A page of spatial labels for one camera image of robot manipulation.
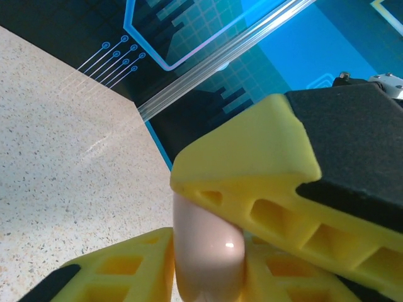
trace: blue printed background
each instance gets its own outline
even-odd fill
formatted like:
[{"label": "blue printed background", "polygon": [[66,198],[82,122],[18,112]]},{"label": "blue printed background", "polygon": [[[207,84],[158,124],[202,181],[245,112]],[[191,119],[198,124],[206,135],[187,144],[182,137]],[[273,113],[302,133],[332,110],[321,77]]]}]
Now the blue printed background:
[{"label": "blue printed background", "polygon": [[[283,2],[264,1],[269,4],[266,11],[248,14],[173,71],[163,70],[147,54],[136,63],[138,70],[127,74],[112,89],[136,106],[144,104],[262,13]],[[139,10],[133,25],[171,64],[256,2],[136,0]],[[115,45],[128,34],[123,29],[126,3],[0,0],[0,25],[78,68],[104,41]],[[146,125],[171,167],[182,148],[269,94],[329,87],[344,70],[362,79],[385,72],[403,77],[402,24],[401,0],[317,0]],[[147,52],[141,43],[130,38],[117,50],[125,53],[134,43],[139,47],[131,54],[132,61]]]},{"label": "blue printed background", "polygon": [[[172,105],[174,108],[160,113],[154,118],[154,128],[158,141],[166,147],[163,154],[168,166],[187,144],[269,94],[330,87],[344,70],[362,79],[386,72],[403,77],[403,6],[400,0],[378,0],[399,21],[396,25],[372,2],[317,0],[228,68],[201,83],[192,97],[184,96]],[[246,18],[246,23],[250,25],[251,20]],[[220,103],[221,109],[198,110],[209,108],[206,98]],[[181,118],[179,113],[184,112],[199,119],[203,115],[205,122],[197,130],[181,134],[182,144],[177,146],[173,143],[176,138],[164,131],[161,123],[176,120],[179,129],[188,128],[193,122]]]}]

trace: white speckled surface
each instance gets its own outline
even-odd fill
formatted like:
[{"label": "white speckled surface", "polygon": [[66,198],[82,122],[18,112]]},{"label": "white speckled surface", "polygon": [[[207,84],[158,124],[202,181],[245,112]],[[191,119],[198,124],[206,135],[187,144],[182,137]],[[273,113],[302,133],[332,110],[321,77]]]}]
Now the white speckled surface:
[{"label": "white speckled surface", "polygon": [[2,302],[67,260],[172,223],[169,171],[135,106],[112,91],[85,100],[74,84],[58,94],[72,72],[0,28]]}]

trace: cutout hole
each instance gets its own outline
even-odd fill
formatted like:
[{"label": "cutout hole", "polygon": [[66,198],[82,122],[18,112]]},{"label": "cutout hole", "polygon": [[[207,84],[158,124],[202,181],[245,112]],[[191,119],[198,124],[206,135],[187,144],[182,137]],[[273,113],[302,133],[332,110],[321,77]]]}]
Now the cutout hole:
[{"label": "cutout hole", "polygon": [[328,259],[344,260],[349,257],[359,241],[358,237],[350,233],[328,225],[320,225],[303,249]]},{"label": "cutout hole", "polygon": [[401,284],[401,280],[403,280],[403,254],[382,247],[358,266],[357,271],[364,272],[379,281]]},{"label": "cutout hole", "polygon": [[222,193],[218,191],[202,191],[200,195],[205,198],[207,201],[219,206],[222,204]]},{"label": "cutout hole", "polygon": [[290,256],[274,256],[267,259],[266,264],[275,277],[314,277],[316,271],[303,260]]},{"label": "cutout hole", "polygon": [[110,257],[96,270],[96,273],[105,275],[134,275],[142,261],[142,257],[136,256]]},{"label": "cutout hole", "polygon": [[333,302],[329,290],[309,288],[288,288],[292,302]]},{"label": "cutout hole", "polygon": [[292,216],[291,211],[267,199],[256,200],[251,211],[251,218],[258,225],[279,237],[286,234],[289,216]]},{"label": "cutout hole", "polygon": [[90,284],[79,302],[123,302],[129,289],[129,286],[125,285]]}]

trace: yellow foam pad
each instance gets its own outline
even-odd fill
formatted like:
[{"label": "yellow foam pad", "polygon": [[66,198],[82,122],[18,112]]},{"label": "yellow foam pad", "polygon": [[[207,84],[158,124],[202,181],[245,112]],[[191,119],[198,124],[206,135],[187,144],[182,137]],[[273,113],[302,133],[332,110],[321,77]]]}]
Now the yellow foam pad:
[{"label": "yellow foam pad", "polygon": [[52,302],[170,302],[173,230],[162,228],[76,258],[81,270]]},{"label": "yellow foam pad", "polygon": [[333,274],[272,245],[246,240],[246,282],[242,302],[359,302]]},{"label": "yellow foam pad", "polygon": [[303,124],[275,94],[182,150],[171,187],[293,255],[403,301],[403,234],[295,192],[320,178]]}]

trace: blue circuit pattern backdrop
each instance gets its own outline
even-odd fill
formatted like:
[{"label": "blue circuit pattern backdrop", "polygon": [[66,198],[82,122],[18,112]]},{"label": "blue circuit pattern backdrop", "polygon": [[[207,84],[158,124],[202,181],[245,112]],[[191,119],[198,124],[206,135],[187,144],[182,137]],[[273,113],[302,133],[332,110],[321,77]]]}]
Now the blue circuit pattern backdrop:
[{"label": "blue circuit pattern backdrop", "polygon": [[[0,25],[140,106],[282,2],[0,0]],[[329,87],[342,70],[403,77],[402,24],[401,0],[317,0],[147,126],[171,165],[268,94]]]}]

